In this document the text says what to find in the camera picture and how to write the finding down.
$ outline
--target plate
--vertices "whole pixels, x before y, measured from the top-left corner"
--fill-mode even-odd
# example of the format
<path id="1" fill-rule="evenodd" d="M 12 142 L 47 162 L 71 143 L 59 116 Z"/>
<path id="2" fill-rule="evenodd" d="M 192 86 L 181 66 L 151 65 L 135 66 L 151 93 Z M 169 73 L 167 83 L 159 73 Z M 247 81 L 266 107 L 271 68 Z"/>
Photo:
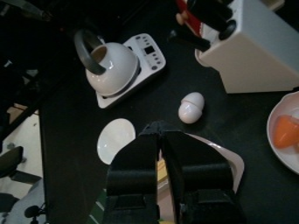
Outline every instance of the plate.
<path id="1" fill-rule="evenodd" d="M 280 115 L 291 115 L 299 109 L 299 92 L 287 94 L 282 101 L 275 105 L 267 119 L 266 133 L 270 145 L 279 160 L 296 174 L 299 174 L 299 145 L 278 149 L 274 145 L 272 135 L 276 125 L 276 118 Z"/>
<path id="2" fill-rule="evenodd" d="M 232 172 L 232 178 L 233 178 L 232 189 L 236 192 L 239 189 L 239 182 L 240 182 L 244 167 L 245 167 L 241 157 L 239 156 L 239 154 L 225 149 L 224 147 L 219 146 L 217 144 L 211 142 L 208 139 L 188 133 L 185 134 L 193 137 L 195 139 L 200 140 L 201 142 L 204 142 L 228 160 L 228 164 L 229 164 L 229 168 Z M 168 179 L 167 179 L 164 160 L 161 159 L 157 163 L 157 192 L 161 192 L 167 188 L 168 188 Z"/>
<path id="3" fill-rule="evenodd" d="M 97 138 L 97 155 L 109 165 L 117 152 L 136 138 L 133 124 L 124 118 L 113 120 L 101 130 Z"/>

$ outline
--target kitchen scale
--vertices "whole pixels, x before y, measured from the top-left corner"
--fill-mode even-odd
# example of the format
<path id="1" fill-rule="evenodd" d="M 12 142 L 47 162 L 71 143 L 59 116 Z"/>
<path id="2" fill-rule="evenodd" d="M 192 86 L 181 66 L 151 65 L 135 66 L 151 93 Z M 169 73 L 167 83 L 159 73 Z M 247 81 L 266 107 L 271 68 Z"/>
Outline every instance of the kitchen scale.
<path id="1" fill-rule="evenodd" d="M 155 43 L 152 37 L 141 33 L 133 36 L 125 43 L 139 58 L 139 75 L 136 76 L 131 86 L 117 95 L 104 97 L 96 92 L 97 105 L 105 109 L 128 97 L 163 70 L 165 65 L 164 55 Z"/>

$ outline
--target kettle handle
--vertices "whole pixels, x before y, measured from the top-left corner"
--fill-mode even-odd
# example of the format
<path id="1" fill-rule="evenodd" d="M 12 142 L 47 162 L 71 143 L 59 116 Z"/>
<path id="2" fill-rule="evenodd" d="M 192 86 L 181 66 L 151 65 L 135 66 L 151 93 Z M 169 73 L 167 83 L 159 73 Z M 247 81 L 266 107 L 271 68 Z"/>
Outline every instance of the kettle handle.
<path id="1" fill-rule="evenodd" d="M 103 45 L 101 41 L 91 31 L 79 30 L 75 34 L 75 46 L 79 54 L 79 59 L 84 67 L 93 74 L 100 75 L 107 71 L 107 69 L 91 57 L 85 43 L 92 47 L 92 49 Z"/>

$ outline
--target black chair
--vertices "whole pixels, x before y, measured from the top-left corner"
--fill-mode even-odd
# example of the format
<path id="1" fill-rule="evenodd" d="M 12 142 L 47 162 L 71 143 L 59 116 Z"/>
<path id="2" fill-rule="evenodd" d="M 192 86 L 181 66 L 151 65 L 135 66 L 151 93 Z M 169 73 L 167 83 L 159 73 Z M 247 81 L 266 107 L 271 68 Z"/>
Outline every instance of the black chair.
<path id="1" fill-rule="evenodd" d="M 9 177 L 13 181 L 33 185 L 41 179 L 41 177 L 16 170 L 17 165 L 23 162 L 23 160 L 23 146 L 11 149 L 0 157 L 0 179 Z M 0 213 L 9 213 L 17 200 L 19 199 L 12 194 L 0 192 Z"/>
<path id="2" fill-rule="evenodd" d="M 19 146 L 11 149 L 1 157 L 0 157 L 0 179 L 4 177 L 9 177 L 11 180 L 25 183 L 35 184 L 41 177 L 17 171 L 17 165 L 23 162 L 24 159 L 24 147 Z"/>

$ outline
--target white egg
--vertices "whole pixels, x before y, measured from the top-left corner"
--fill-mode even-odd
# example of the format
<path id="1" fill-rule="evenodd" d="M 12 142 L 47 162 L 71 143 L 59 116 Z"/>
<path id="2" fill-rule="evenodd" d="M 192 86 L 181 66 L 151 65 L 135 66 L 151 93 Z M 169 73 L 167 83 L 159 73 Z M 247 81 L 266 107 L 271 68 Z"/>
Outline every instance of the white egg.
<path id="1" fill-rule="evenodd" d="M 179 117 L 184 123 L 195 123 L 201 117 L 201 110 L 185 101 L 179 108 Z"/>
<path id="2" fill-rule="evenodd" d="M 201 117 L 204 99 L 200 93 L 187 94 L 181 99 L 179 117 L 184 123 L 195 123 Z"/>
<path id="3" fill-rule="evenodd" d="M 187 94 L 183 99 L 181 102 L 189 102 L 191 104 L 193 104 L 200 110 L 203 109 L 204 106 L 204 99 L 200 93 L 193 92 Z"/>

